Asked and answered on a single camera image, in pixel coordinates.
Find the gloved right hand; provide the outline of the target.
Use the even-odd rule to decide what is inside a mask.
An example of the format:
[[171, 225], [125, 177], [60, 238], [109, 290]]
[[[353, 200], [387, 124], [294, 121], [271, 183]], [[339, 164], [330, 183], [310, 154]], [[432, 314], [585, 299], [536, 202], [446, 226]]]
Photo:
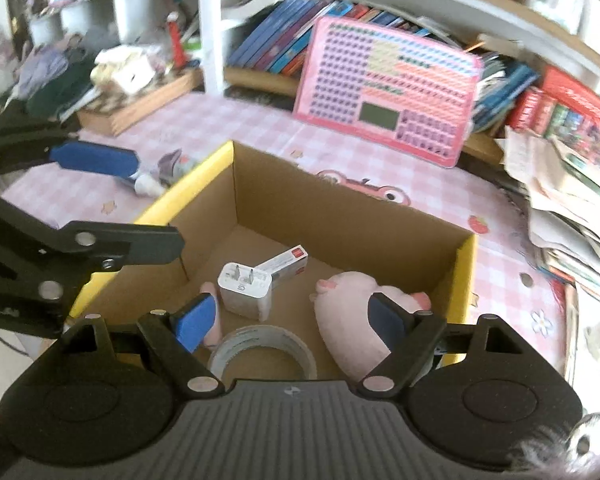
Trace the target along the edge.
[[600, 412], [569, 431], [541, 427], [514, 448], [510, 470], [533, 479], [600, 479]]

